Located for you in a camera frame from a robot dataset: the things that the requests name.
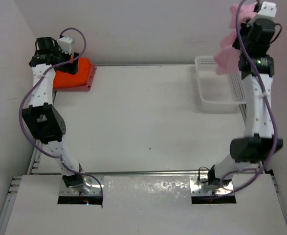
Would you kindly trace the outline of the pink red t-shirt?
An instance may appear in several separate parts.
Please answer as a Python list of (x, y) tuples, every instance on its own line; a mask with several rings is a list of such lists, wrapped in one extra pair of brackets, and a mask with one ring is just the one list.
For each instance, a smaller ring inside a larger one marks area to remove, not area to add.
[(87, 70), (79, 73), (80, 75), (84, 75), (87, 77), (87, 83), (84, 85), (70, 87), (70, 88), (56, 88), (55, 86), (53, 86), (53, 90), (57, 92), (88, 92), (91, 89), (96, 70), (97, 70), (97, 67), (94, 64), (91, 64), (91, 67), (89, 68), (88, 73), (87, 73)]

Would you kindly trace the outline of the light pink t-shirt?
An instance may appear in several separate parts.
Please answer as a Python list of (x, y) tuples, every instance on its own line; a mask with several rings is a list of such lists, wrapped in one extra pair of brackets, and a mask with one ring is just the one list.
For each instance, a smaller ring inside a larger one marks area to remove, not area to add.
[[(252, 19), (256, 12), (254, 12), (256, 2), (253, 4), (243, 4), (239, 10), (239, 22)], [(230, 13), (232, 14), (229, 28), (233, 31), (223, 38), (220, 42), (220, 51), (214, 56), (214, 60), (217, 63), (216, 74), (232, 74), (239, 71), (238, 62), (240, 57), (240, 50), (233, 48), (233, 43), (237, 38), (236, 33), (236, 13), (238, 10), (238, 4), (234, 4), (230, 7)]]

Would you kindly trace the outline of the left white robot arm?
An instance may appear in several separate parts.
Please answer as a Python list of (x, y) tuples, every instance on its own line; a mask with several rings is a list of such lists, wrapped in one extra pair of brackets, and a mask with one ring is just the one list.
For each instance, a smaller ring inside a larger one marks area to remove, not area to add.
[(32, 138), (40, 141), (37, 149), (56, 160), (67, 188), (78, 189), (85, 185), (80, 164), (68, 153), (64, 135), (66, 123), (53, 105), (53, 81), (57, 71), (75, 75), (78, 71), (78, 53), (72, 53), (74, 40), (60, 36), (37, 38), (35, 53), (29, 65), (33, 72), (33, 89), (27, 107), (22, 107), (22, 123)]

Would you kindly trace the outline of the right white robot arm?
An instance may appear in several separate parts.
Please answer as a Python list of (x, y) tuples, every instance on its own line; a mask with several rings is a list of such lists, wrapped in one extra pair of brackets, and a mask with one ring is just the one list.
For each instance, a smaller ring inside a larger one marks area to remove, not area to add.
[(207, 174), (210, 186), (227, 185), (234, 174), (246, 171), (250, 164), (268, 163), (283, 147), (271, 109), (270, 93), (274, 76), (274, 60), (267, 54), (273, 42), (276, 23), (258, 18), (241, 23), (232, 45), (238, 49), (246, 100), (244, 135), (230, 143), (230, 153)]

